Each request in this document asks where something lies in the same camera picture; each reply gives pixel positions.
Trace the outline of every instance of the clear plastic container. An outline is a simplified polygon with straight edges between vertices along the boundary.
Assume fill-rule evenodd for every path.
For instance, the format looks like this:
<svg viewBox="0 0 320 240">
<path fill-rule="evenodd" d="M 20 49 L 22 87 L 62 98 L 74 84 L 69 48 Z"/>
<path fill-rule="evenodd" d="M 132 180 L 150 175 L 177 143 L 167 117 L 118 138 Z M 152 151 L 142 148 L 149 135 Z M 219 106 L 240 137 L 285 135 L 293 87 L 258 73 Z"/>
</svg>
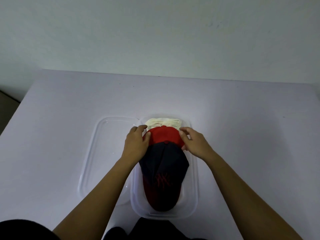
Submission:
<svg viewBox="0 0 320 240">
<path fill-rule="evenodd" d="M 118 161 L 128 132 L 133 126 L 139 125 L 138 119 L 128 117 L 106 117 L 98 123 L 79 180 L 78 194 L 82 199 Z M 131 174 L 124 184 L 117 205 L 130 200 Z"/>
<path fill-rule="evenodd" d="M 152 114 L 140 120 L 141 125 L 151 118 L 172 118 L 182 120 L 181 126 L 190 127 L 190 123 L 179 116 L 168 114 Z M 198 205 L 198 167 L 197 159 L 188 151 L 185 151 L 189 167 L 181 185 L 179 199 L 176 205 L 169 211 L 160 212 L 154 210 L 144 193 L 141 167 L 137 164 L 133 169 L 130 201 L 134 211 L 141 217 L 156 220 L 170 220 L 186 218 L 194 213 Z"/>
</svg>

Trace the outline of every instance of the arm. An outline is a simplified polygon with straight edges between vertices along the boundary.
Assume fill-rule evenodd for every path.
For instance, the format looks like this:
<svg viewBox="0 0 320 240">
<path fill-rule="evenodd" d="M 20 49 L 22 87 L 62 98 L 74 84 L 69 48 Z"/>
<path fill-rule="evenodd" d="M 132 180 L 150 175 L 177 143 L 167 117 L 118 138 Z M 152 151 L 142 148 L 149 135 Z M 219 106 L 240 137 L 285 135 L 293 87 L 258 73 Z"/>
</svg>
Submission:
<svg viewBox="0 0 320 240">
<path fill-rule="evenodd" d="M 201 133 L 189 127 L 180 130 L 185 143 L 182 149 L 189 150 L 209 166 L 243 239 L 302 239 L 210 147 Z"/>
<path fill-rule="evenodd" d="M 147 151 L 150 133 L 146 125 L 133 127 L 127 135 L 121 158 L 95 188 L 59 223 L 53 232 L 64 239 L 100 240 L 131 170 Z"/>
</svg>

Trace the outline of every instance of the white table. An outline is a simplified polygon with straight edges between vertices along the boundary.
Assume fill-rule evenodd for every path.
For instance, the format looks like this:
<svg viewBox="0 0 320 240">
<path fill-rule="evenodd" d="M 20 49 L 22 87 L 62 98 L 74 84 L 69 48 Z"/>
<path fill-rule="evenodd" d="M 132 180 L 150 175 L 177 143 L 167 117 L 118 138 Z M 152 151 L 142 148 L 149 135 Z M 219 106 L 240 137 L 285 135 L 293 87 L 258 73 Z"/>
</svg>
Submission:
<svg viewBox="0 0 320 240">
<path fill-rule="evenodd" d="M 79 202 L 96 123 L 106 116 L 181 115 L 305 240 L 320 236 L 320 104 L 304 84 L 44 70 L 0 137 L 0 221 L 53 229 Z M 198 159 L 199 202 L 172 221 L 190 238 L 241 239 Z M 117 206 L 108 229 L 138 216 Z"/>
</svg>

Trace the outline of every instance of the left hand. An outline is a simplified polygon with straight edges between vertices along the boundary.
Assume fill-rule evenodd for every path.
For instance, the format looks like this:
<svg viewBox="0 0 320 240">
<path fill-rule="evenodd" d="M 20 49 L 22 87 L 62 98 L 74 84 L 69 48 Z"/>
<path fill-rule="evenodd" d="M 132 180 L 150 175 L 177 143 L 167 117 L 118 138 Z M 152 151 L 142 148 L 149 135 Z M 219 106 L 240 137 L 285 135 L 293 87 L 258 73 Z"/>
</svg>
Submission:
<svg viewBox="0 0 320 240">
<path fill-rule="evenodd" d="M 144 140 L 142 138 L 142 133 L 146 128 L 146 125 L 132 127 L 124 142 L 124 149 L 121 158 L 123 160 L 130 161 L 133 163 L 133 166 L 140 161 L 148 149 L 151 133 L 147 132 Z"/>
</svg>

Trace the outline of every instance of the hand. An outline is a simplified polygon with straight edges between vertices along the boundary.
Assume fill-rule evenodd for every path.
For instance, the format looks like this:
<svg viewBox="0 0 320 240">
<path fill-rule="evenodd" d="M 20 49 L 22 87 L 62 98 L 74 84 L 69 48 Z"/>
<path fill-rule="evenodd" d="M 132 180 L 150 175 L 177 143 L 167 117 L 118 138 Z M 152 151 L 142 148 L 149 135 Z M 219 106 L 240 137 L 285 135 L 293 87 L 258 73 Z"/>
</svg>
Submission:
<svg viewBox="0 0 320 240">
<path fill-rule="evenodd" d="M 151 133 L 147 132 L 144 140 L 142 138 L 142 133 L 146 128 L 146 125 L 132 127 L 124 142 L 121 158 L 132 162 L 133 166 L 140 161 L 148 149 Z"/>
<path fill-rule="evenodd" d="M 179 134 L 185 144 L 182 147 L 182 150 L 187 150 L 204 161 L 209 160 L 215 153 L 203 134 L 198 131 L 195 131 L 190 127 L 181 127 Z"/>
</svg>

